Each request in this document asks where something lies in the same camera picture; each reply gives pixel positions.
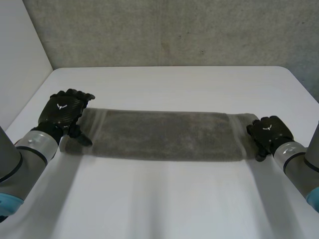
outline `robotic hand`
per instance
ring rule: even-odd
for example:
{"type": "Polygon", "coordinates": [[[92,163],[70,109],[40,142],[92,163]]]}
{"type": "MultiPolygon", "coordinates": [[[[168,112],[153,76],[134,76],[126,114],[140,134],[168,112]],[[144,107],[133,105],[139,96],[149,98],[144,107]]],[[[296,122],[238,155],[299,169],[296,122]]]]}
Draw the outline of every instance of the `robotic hand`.
{"type": "Polygon", "coordinates": [[[38,126],[13,145],[0,127],[0,222],[14,214],[54,157],[62,136],[81,145],[92,141],[76,123],[94,95],[69,89],[50,97],[38,126]]]}
{"type": "Polygon", "coordinates": [[[308,149],[294,141],[290,130],[277,116],[253,121],[247,126],[247,132],[258,147],[256,160],[262,162],[272,154],[306,201],[319,212],[319,127],[308,149]]]}
{"type": "Polygon", "coordinates": [[[277,116],[253,121],[247,126],[247,132],[258,147],[258,162],[264,161],[268,154],[274,154],[280,145],[294,141],[293,134],[277,116]]]}
{"type": "Polygon", "coordinates": [[[67,134],[81,145],[91,146],[91,140],[81,132],[76,122],[82,116],[88,102],[93,99],[94,95],[73,89],[52,95],[40,115],[39,126],[33,130],[52,134],[56,141],[60,141],[61,136],[67,134]]]}

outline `black glove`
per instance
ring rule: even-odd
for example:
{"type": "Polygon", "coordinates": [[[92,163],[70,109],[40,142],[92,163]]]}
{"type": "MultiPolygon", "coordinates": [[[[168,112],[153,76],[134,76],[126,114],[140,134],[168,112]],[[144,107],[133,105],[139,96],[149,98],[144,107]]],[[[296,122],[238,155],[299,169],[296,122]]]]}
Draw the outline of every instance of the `black glove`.
{"type": "Polygon", "coordinates": [[[91,146],[92,141],[81,132],[76,122],[82,116],[88,102],[93,99],[94,95],[74,89],[52,95],[40,115],[39,126],[32,130],[48,133],[58,144],[61,137],[67,134],[81,145],[91,146]]]}
{"type": "Polygon", "coordinates": [[[247,132],[258,147],[256,160],[259,162],[264,161],[270,153],[274,155],[280,145],[294,141],[290,130],[277,116],[253,121],[253,124],[247,126],[247,132]]]}

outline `finger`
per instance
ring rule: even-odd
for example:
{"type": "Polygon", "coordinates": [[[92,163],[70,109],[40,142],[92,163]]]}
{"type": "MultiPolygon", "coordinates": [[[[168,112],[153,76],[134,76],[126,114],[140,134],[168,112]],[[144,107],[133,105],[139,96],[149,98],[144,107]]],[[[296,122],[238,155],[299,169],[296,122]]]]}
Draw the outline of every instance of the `finger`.
{"type": "Polygon", "coordinates": [[[84,133],[80,133],[78,137],[75,138],[76,141],[80,143],[80,145],[85,146],[85,147],[90,147],[93,145],[92,141],[89,139],[88,136],[86,136],[84,133]]]}
{"type": "Polygon", "coordinates": [[[262,117],[260,121],[267,120],[267,119],[269,119],[269,117],[262,117]]]}
{"type": "Polygon", "coordinates": [[[248,126],[246,126],[246,130],[247,130],[247,133],[249,134],[249,135],[251,135],[251,129],[252,129],[252,125],[250,124],[250,125],[248,125],[248,126]]]}
{"type": "Polygon", "coordinates": [[[262,162],[262,161],[264,161],[266,159],[266,157],[262,157],[259,154],[257,154],[255,159],[256,159],[257,162],[262,162]]]}
{"type": "Polygon", "coordinates": [[[68,90],[65,92],[65,94],[72,96],[72,95],[75,95],[77,92],[78,92],[78,91],[75,90],[75,89],[68,89],[68,90]]]}
{"type": "Polygon", "coordinates": [[[253,121],[253,125],[255,125],[255,124],[258,123],[258,122],[260,122],[260,120],[259,120],[259,119],[255,119],[255,120],[253,121]]]}
{"type": "Polygon", "coordinates": [[[95,96],[92,95],[92,94],[86,93],[85,94],[85,98],[86,98],[87,101],[90,101],[90,100],[94,100],[95,96]]]}

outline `table surface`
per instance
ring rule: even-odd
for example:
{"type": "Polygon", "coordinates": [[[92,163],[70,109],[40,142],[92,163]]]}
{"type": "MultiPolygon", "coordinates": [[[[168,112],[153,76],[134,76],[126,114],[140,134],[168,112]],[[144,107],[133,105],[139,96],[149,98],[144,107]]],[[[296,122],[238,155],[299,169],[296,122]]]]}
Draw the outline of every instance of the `table surface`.
{"type": "MultiPolygon", "coordinates": [[[[277,115],[308,146],[319,105],[282,67],[55,70],[6,131],[37,125],[49,96],[76,88],[89,107],[277,115]]],[[[319,215],[269,157],[263,163],[151,162],[57,152],[3,239],[310,239],[319,215]]]]}

